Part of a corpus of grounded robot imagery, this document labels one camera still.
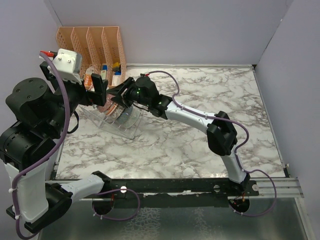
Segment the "blue wave hexagon bowl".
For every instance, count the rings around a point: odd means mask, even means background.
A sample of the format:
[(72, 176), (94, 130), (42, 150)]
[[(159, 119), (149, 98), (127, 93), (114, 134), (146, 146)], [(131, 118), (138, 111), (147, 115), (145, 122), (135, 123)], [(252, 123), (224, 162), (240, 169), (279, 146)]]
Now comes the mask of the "blue wave hexagon bowl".
[(116, 121), (122, 125), (124, 124), (129, 118), (130, 118), (130, 115), (132, 114), (132, 111), (133, 111), (133, 107), (128, 107), (128, 108), (125, 108), (124, 111), (121, 113), (121, 115), (116, 119)]

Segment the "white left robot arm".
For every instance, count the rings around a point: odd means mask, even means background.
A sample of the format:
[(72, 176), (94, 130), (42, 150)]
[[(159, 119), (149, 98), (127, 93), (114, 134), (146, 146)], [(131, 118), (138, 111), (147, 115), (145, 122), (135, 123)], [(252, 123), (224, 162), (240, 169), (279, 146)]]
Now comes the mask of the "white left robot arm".
[(46, 183), (48, 160), (64, 142), (76, 107), (106, 102), (108, 83), (98, 74), (93, 75), (94, 91), (77, 83), (63, 85), (64, 91), (52, 92), (44, 79), (27, 78), (6, 98), (17, 119), (0, 137), (13, 195), (6, 212), (33, 234), (61, 218), (74, 202), (93, 194), (103, 198), (111, 190), (99, 171), (69, 184)]

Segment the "grey lace patterned bowl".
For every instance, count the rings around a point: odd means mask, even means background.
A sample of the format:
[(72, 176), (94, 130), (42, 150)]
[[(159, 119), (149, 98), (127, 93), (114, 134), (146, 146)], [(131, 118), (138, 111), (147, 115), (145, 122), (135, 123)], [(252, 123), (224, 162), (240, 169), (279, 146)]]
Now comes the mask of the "grey lace patterned bowl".
[(117, 118), (120, 117), (120, 115), (124, 112), (125, 108), (122, 107), (121, 105), (117, 105), (115, 110), (110, 114), (110, 118), (113, 120), (116, 120)]

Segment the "green leaf patterned bowl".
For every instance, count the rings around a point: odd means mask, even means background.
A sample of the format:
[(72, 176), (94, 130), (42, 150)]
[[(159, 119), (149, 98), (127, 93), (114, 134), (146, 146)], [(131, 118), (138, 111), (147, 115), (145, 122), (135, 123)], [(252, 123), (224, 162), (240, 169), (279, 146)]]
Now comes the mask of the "green leaf patterned bowl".
[(115, 102), (112, 100), (112, 98), (114, 97), (114, 95), (112, 95), (112, 94), (107, 94), (106, 95), (106, 103), (105, 103), (105, 107), (108, 109), (108, 108), (110, 108), (112, 105), (114, 105), (115, 104)]

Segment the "orange floral bowl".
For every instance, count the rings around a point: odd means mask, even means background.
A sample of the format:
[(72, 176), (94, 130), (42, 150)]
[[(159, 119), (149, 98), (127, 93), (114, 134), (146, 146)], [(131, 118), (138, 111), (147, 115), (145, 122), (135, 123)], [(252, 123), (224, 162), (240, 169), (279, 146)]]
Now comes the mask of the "orange floral bowl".
[(106, 115), (106, 116), (110, 116), (114, 111), (115, 109), (118, 107), (118, 104), (117, 103), (113, 103), (108, 109), (106, 109), (103, 113)]

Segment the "white teal patterned bowl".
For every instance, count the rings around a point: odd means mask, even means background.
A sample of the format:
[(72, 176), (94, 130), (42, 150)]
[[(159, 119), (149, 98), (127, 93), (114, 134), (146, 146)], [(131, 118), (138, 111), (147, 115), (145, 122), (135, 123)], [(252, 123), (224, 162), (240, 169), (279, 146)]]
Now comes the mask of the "white teal patterned bowl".
[(129, 115), (129, 117), (127, 118), (127, 121), (125, 122), (125, 127), (127, 129), (131, 128), (138, 121), (140, 115), (141, 115), (140, 110), (136, 107), (133, 107), (131, 114)]

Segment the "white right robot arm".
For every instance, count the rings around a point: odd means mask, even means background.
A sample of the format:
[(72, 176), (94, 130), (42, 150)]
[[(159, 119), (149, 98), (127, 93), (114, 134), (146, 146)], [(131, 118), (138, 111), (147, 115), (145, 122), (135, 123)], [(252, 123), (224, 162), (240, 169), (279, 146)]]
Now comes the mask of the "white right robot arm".
[(230, 191), (236, 196), (247, 191), (250, 175), (237, 155), (235, 121), (230, 120), (225, 112), (206, 113), (183, 105), (173, 97), (160, 94), (147, 75), (137, 80), (129, 77), (122, 84), (107, 90), (107, 93), (113, 96), (113, 102), (123, 107), (137, 103), (145, 106), (155, 117), (177, 121), (206, 134), (209, 149), (221, 157), (226, 167)]

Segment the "black leaf patterned bowl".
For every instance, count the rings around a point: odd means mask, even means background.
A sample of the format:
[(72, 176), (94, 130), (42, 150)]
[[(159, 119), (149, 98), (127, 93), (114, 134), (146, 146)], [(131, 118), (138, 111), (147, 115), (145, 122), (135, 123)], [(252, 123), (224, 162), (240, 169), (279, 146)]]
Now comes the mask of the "black leaf patterned bowl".
[(104, 113), (105, 111), (107, 111), (111, 106), (112, 106), (113, 102), (111, 100), (108, 100), (104, 106), (97, 106), (97, 110), (100, 113)]

